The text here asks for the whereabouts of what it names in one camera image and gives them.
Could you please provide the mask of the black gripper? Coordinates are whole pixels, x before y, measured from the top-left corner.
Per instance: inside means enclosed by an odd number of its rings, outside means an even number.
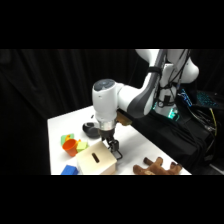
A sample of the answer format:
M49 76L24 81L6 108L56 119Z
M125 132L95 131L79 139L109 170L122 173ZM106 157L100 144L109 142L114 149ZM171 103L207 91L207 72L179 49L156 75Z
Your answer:
M115 130L99 130L99 134L103 140L108 143L108 150L119 153L119 142L114 138Z

